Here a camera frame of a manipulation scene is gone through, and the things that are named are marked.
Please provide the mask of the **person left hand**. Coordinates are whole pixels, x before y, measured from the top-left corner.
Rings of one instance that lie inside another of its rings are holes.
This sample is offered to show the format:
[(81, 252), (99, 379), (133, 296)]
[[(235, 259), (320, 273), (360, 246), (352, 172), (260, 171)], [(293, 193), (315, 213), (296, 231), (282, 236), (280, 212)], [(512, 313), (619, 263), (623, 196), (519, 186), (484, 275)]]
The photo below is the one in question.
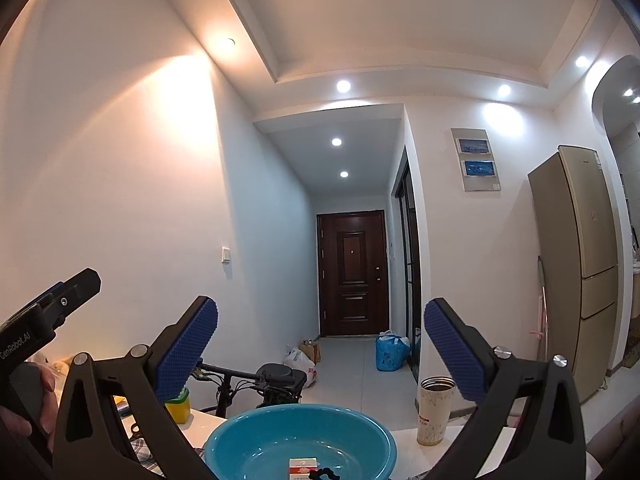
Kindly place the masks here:
[(43, 365), (1, 367), (1, 478), (52, 479), (58, 401)]

